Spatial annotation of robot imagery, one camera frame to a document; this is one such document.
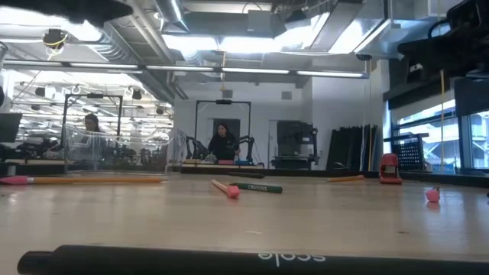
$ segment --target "orange pencil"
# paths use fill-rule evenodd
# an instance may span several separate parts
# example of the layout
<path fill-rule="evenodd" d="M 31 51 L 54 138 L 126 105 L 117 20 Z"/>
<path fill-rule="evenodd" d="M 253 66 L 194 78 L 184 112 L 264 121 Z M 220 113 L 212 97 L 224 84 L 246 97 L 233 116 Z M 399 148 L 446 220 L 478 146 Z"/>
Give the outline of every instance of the orange pencil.
<path fill-rule="evenodd" d="M 343 182 L 355 181 L 355 180 L 365 180 L 365 177 L 363 175 L 358 175 L 358 176 L 342 176 L 342 177 L 328 179 L 330 183 L 343 183 Z"/>
<path fill-rule="evenodd" d="M 0 183 L 11 185 L 27 184 L 73 184 L 73 183 L 160 183 L 166 181 L 162 178 L 127 178 L 127 177 L 99 177 L 99 178 L 72 178 L 72 177 L 28 177 L 10 176 L 0 179 Z"/>

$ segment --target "black metal frame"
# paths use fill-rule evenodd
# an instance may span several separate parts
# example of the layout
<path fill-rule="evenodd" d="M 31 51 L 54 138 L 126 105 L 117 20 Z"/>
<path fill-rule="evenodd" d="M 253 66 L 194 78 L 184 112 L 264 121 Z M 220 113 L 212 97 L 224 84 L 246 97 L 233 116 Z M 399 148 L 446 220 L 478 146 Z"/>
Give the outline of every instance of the black metal frame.
<path fill-rule="evenodd" d="M 223 103 L 220 103 L 220 100 L 197 100 L 196 101 L 196 121 L 195 121 L 195 130 L 193 132 L 193 137 L 197 139 L 197 121 L 199 119 L 199 104 L 200 103 L 215 103 L 216 105 L 224 105 Z M 234 102 L 234 101 L 229 101 L 228 105 L 231 104 L 248 104 L 248 136 L 251 135 L 251 102 Z"/>
<path fill-rule="evenodd" d="M 457 116 L 455 115 L 455 112 L 445 112 L 443 114 L 444 120 L 451 119 L 451 118 L 457 118 Z M 418 119 L 416 121 L 407 122 L 407 123 L 404 123 L 402 125 L 394 125 L 393 124 L 392 130 L 396 131 L 396 130 L 400 130 L 400 129 L 404 129 L 404 128 L 420 126 L 420 125 L 428 124 L 431 122 L 437 122 L 437 121 L 441 121 L 441 120 L 442 120 L 442 115 L 433 115 L 432 117 L 429 117 L 429 118 Z"/>
<path fill-rule="evenodd" d="M 71 97 L 76 97 L 76 99 L 75 99 L 75 102 L 70 104 L 68 101 Z M 68 108 L 72 104 L 76 103 L 76 101 L 81 97 L 86 97 L 88 99 L 103 99 L 103 98 L 119 99 L 117 135 L 119 136 L 121 134 L 122 104 L 124 101 L 124 97 L 122 95 L 102 95 L 102 94 L 74 95 L 74 94 L 67 94 L 64 96 L 63 125 L 61 128 L 61 146 L 64 145 L 64 134 L 65 134 L 64 126 L 66 124 L 66 115 L 68 114 Z"/>

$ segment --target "red object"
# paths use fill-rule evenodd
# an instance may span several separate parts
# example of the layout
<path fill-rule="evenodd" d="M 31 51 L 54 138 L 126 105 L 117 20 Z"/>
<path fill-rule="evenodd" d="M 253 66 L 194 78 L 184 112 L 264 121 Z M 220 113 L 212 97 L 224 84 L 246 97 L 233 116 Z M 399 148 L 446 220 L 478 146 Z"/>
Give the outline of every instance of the red object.
<path fill-rule="evenodd" d="M 26 185 L 29 184 L 28 176 L 10 176 L 0 179 L 0 183 L 11 184 L 11 185 Z"/>
<path fill-rule="evenodd" d="M 239 196 L 239 188 L 237 186 L 225 186 L 217 180 L 211 180 L 211 183 L 226 193 L 230 199 L 237 199 Z"/>
<path fill-rule="evenodd" d="M 379 179 L 382 184 L 403 184 L 399 176 L 399 161 L 396 154 L 384 154 L 382 156 Z"/>
<path fill-rule="evenodd" d="M 219 165 L 234 165 L 235 162 L 233 160 L 218 160 L 217 164 L 219 164 Z"/>

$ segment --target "green marker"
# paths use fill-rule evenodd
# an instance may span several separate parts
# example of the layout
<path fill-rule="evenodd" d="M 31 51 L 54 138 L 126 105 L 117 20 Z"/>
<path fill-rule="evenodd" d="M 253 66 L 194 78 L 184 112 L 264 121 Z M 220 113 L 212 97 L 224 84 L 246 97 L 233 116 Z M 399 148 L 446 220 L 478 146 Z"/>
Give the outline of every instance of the green marker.
<path fill-rule="evenodd" d="M 231 183 L 231 186 L 237 186 L 239 189 L 267 192 L 267 193 L 282 193 L 282 187 L 280 186 L 265 186 L 261 184 L 251 184 L 251 183 Z"/>

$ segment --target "pink eraser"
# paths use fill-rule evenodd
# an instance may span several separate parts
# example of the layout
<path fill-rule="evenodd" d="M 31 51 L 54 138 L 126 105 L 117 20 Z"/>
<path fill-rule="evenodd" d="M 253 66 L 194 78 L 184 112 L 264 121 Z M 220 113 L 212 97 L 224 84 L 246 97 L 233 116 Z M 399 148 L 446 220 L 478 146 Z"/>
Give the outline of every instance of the pink eraser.
<path fill-rule="evenodd" d="M 436 189 L 426 191 L 426 199 L 428 199 L 429 202 L 439 202 L 440 192 Z"/>
<path fill-rule="evenodd" d="M 231 199 L 237 199 L 239 196 L 239 188 L 237 186 L 228 186 L 226 192 Z"/>

